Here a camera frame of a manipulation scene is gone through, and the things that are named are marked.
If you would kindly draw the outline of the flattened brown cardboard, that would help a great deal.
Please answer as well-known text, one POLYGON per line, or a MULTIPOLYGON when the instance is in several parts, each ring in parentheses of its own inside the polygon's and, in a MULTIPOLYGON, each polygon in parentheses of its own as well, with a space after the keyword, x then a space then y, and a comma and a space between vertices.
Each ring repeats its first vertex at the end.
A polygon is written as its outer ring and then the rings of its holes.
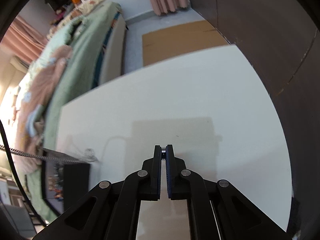
POLYGON ((142 42, 144 67, 182 54, 228 44, 217 29, 206 20, 144 34, 142 42))

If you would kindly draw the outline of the light green pillow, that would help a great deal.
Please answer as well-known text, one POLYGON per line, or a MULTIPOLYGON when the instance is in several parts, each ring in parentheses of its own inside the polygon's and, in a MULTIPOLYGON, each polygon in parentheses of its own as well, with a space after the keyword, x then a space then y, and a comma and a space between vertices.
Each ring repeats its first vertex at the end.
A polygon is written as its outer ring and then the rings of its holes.
POLYGON ((70 45, 73 41, 78 39, 78 37, 86 28, 87 22, 88 18, 81 15, 71 20, 71 22, 67 23, 61 29, 57 30, 47 43, 39 58, 29 65, 28 70, 31 71, 36 67, 44 68, 47 65, 52 53, 57 48, 63 45, 70 45))

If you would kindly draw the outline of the jewelry pile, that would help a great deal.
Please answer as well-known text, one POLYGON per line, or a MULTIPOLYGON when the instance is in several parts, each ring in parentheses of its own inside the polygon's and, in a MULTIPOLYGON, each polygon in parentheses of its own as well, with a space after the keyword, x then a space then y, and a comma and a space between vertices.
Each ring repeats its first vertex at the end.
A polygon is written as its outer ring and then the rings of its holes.
POLYGON ((54 198, 59 202, 64 200, 63 197, 63 166, 55 165, 52 176, 48 177, 48 190, 54 192, 54 198))

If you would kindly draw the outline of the pink floral fleece blanket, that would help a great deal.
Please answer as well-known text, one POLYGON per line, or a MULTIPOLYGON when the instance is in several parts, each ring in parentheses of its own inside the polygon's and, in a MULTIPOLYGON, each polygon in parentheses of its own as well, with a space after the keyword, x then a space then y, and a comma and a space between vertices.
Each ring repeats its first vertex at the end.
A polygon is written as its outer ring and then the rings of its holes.
POLYGON ((49 58, 48 67, 37 74, 22 99, 14 149, 29 155, 14 155, 13 160, 25 174, 33 173, 42 163, 37 156, 43 155, 44 113, 71 55, 71 46, 57 48, 49 58))

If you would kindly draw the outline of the pink curtain by window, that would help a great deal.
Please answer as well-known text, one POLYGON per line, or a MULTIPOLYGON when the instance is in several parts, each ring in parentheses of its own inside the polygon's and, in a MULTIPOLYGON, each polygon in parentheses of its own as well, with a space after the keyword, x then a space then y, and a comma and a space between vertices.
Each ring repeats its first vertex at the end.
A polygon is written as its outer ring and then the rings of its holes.
POLYGON ((29 25, 21 16, 17 16, 7 29, 1 45, 27 64, 39 58, 48 40, 29 25))

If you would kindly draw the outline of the green sheeted bed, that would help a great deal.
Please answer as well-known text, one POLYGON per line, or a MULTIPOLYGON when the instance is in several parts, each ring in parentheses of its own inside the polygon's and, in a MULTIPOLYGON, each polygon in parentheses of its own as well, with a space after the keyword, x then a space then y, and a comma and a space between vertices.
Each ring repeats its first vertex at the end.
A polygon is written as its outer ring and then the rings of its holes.
MULTIPOLYGON (((45 148, 54 149, 56 146, 57 130, 63 106, 114 79, 121 72, 119 67, 109 62, 113 53, 113 45, 124 37, 125 21, 122 17, 120 4, 108 1, 100 3, 86 17, 88 18, 86 28, 77 40, 68 45, 72 47, 72 55, 44 113, 43 150, 45 148)), ((32 81, 44 68, 36 67, 31 71, 28 70, 18 85, 17 123, 22 99, 32 81)), ((35 210, 44 220, 51 222, 56 218, 56 215, 42 199, 39 186, 40 170, 41 165, 33 173, 20 172, 27 179, 27 188, 35 210)))

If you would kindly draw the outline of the black square jewelry box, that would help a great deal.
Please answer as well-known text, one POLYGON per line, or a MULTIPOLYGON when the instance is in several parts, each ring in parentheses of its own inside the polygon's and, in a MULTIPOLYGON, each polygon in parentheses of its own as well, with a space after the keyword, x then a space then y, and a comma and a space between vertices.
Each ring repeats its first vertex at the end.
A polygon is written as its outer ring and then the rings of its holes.
POLYGON ((64 213, 89 191, 90 164, 49 149, 43 150, 41 164, 42 199, 56 216, 64 213), (63 166, 63 197, 59 202, 54 192, 48 190, 48 177, 53 175, 54 166, 63 166))

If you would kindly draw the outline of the white low table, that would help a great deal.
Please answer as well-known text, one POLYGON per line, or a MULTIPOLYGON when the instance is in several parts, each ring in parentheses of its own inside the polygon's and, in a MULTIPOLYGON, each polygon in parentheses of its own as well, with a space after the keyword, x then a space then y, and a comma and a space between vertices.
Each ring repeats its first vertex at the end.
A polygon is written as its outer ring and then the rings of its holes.
POLYGON ((287 239, 292 196, 289 151, 275 106, 235 45, 196 51, 110 81, 63 106, 55 148, 91 149, 90 186, 122 181, 155 146, 172 145, 187 169, 227 180, 267 215, 242 210, 213 223, 205 239, 287 239))

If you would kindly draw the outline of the floral window seat cushion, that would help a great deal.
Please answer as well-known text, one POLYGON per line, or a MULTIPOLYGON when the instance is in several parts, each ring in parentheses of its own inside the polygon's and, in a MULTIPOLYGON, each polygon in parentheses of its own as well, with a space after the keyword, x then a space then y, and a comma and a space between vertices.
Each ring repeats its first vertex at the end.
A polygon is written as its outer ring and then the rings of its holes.
POLYGON ((63 16, 62 20, 55 26, 51 27, 47 34, 47 39, 50 40, 56 31, 60 30, 72 19, 80 15, 88 15, 95 7, 104 0, 84 0, 84 2, 76 5, 70 12, 63 16))

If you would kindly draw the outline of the dark brown wardrobe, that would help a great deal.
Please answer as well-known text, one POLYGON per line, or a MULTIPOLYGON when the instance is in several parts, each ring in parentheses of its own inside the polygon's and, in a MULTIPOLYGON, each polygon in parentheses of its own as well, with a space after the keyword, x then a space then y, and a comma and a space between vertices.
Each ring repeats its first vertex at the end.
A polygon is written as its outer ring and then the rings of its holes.
MULTIPOLYGON (((319 0, 311 0, 319 5, 319 0)), ((319 228, 319 26, 297 0, 190 0, 265 85, 289 148, 296 224, 319 228)))

